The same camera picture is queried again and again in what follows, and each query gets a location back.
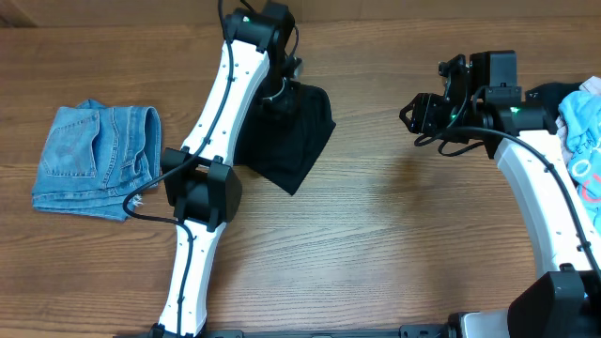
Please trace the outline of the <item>black t-shirt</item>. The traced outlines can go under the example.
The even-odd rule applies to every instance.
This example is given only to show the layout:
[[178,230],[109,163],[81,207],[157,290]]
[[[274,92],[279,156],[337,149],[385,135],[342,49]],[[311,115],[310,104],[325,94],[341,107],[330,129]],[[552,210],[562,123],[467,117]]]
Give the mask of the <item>black t-shirt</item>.
[[298,82],[292,88],[298,98],[290,117],[278,119],[269,115],[265,106],[251,106],[234,156],[234,164],[248,166],[291,195],[311,171],[336,127],[324,89]]

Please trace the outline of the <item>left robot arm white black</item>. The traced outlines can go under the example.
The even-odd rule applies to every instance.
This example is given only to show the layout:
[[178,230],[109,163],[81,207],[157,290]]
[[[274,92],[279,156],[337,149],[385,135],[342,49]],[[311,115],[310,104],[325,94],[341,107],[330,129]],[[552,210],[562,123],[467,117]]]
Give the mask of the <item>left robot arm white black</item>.
[[238,8],[221,21],[221,67],[203,112],[181,148],[168,148],[161,158],[177,249],[153,337],[198,337],[207,324],[217,243],[242,195],[234,157],[247,114],[289,122],[298,113],[300,91],[293,79],[300,60],[285,50],[298,29],[288,6],[268,2],[259,12]]

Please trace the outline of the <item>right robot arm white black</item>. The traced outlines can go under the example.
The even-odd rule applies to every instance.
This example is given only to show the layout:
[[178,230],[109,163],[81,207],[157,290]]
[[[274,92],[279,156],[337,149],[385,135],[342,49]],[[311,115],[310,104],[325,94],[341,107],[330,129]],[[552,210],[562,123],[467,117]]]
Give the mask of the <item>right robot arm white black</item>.
[[450,315],[402,336],[597,337],[600,237],[563,163],[561,140],[543,103],[524,100],[516,53],[459,54],[438,65],[444,92],[418,94],[400,113],[414,144],[486,150],[508,181],[532,243],[536,280],[508,308]]

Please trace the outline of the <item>light blue garment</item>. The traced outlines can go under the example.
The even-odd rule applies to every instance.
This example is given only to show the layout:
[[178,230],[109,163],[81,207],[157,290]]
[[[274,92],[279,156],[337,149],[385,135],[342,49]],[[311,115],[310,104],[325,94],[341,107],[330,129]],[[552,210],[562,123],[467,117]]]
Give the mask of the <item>light blue garment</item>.
[[597,232],[600,232],[600,97],[575,91],[559,105],[567,126],[565,145],[573,153],[567,164],[578,196]]

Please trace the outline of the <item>folded blue jeans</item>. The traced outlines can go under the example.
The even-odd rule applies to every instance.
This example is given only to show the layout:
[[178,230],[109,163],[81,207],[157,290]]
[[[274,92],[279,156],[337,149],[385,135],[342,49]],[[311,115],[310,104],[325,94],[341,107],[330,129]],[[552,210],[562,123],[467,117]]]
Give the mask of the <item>folded blue jeans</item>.
[[32,206],[123,222],[127,195],[159,176],[161,150],[152,106],[63,106],[41,153]]

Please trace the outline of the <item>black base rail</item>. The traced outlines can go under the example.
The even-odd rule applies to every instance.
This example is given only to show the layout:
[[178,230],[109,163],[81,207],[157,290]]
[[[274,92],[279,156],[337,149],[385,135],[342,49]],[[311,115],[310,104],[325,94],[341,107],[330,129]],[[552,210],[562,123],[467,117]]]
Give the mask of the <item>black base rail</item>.
[[361,330],[283,330],[245,332],[242,330],[208,330],[201,338],[457,338],[447,324],[401,325],[398,329]]

